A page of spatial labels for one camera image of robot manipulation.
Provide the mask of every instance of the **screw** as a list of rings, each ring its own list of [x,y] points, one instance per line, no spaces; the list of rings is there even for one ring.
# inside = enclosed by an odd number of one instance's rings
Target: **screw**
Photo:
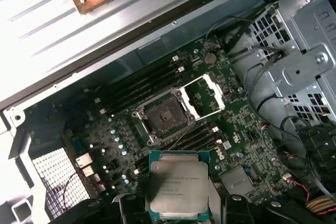
[[[87,0],[80,0],[80,2],[81,2],[82,4],[84,4],[86,1],[87,1]]]
[[[323,63],[324,60],[325,60],[324,56],[322,56],[322,55],[321,55],[321,56],[318,56],[318,57],[316,58],[316,63],[317,63],[317,64]]]
[[[241,196],[239,196],[239,195],[233,195],[232,199],[235,200],[235,201],[241,201],[242,200]]]
[[[281,204],[279,202],[272,201],[271,202],[271,206],[273,206],[273,207],[281,207]]]

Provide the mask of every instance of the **capacitor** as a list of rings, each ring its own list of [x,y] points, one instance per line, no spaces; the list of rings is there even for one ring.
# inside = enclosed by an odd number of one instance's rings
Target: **capacitor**
[[[217,61],[217,56],[213,53],[208,53],[206,54],[206,56],[204,57],[204,62],[207,65],[214,65]]]
[[[244,158],[245,155],[242,152],[238,152],[237,153],[237,157],[239,157],[240,159]]]

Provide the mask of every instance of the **chipset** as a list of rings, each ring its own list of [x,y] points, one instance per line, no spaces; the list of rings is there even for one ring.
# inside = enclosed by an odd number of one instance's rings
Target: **chipset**
[[[240,165],[226,172],[221,179],[229,194],[246,195],[254,189],[250,178]]]

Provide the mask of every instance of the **metal bracket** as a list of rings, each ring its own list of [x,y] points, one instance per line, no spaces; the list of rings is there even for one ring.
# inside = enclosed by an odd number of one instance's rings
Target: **metal bracket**
[[[306,88],[316,76],[332,69],[334,59],[324,45],[318,45],[306,54],[296,50],[275,62],[266,72],[276,94],[286,97]]]

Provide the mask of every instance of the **cpu socket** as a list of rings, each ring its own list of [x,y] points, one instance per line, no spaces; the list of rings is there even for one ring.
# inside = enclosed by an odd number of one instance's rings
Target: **cpu socket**
[[[195,121],[179,89],[167,90],[144,102],[132,112],[149,135],[147,145],[163,143],[181,134]]]

